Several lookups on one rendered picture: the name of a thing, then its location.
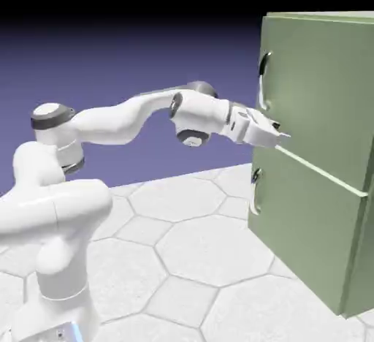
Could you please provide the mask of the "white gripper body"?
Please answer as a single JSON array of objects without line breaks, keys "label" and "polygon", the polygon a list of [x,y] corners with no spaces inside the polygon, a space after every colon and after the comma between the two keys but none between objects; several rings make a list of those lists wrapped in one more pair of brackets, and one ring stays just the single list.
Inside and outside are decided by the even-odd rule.
[{"label": "white gripper body", "polygon": [[256,147],[274,148],[280,139],[277,123],[256,109],[247,109],[249,118],[243,142]]}]

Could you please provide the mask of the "green cabinet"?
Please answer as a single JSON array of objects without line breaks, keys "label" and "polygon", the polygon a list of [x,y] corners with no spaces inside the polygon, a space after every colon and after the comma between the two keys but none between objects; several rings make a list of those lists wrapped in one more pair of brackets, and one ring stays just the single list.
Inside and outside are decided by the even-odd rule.
[{"label": "green cabinet", "polygon": [[374,308],[374,11],[263,18],[249,229],[335,314]]}]

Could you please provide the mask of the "large green cabinet door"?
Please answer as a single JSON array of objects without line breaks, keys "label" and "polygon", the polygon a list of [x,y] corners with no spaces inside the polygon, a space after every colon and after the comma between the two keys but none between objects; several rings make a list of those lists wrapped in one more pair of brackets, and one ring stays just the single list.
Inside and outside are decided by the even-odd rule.
[{"label": "large green cabinet door", "polygon": [[291,135],[285,149],[357,189],[348,166],[374,151],[374,18],[268,14],[269,51],[266,114]]}]

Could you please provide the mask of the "small green cabinet door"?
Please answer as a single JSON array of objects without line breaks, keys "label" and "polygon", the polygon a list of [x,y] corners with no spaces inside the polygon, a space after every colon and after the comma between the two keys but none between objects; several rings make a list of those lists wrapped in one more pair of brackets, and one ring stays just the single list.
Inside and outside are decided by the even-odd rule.
[{"label": "small green cabinet door", "polygon": [[374,160],[349,164],[357,192],[273,149],[254,150],[252,174],[257,167],[251,231],[333,313],[374,308]]}]

